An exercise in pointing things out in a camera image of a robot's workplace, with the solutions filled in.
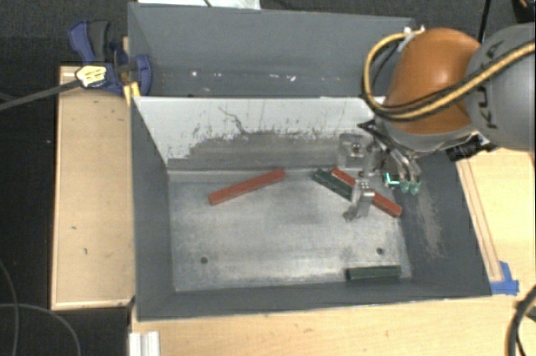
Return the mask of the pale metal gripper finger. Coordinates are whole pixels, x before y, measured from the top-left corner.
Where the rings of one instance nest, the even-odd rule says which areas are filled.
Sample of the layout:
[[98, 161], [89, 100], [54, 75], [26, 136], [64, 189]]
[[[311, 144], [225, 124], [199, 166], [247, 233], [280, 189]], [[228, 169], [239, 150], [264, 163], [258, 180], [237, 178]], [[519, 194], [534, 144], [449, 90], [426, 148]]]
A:
[[353, 185], [353, 189], [350, 194], [350, 205], [348, 206], [348, 209], [343, 213], [343, 217], [346, 221], [353, 221], [363, 216], [359, 208], [361, 193], [361, 183], [356, 182]]
[[375, 191], [368, 182], [358, 184], [360, 195], [358, 198], [358, 217], [366, 217], [374, 200]]

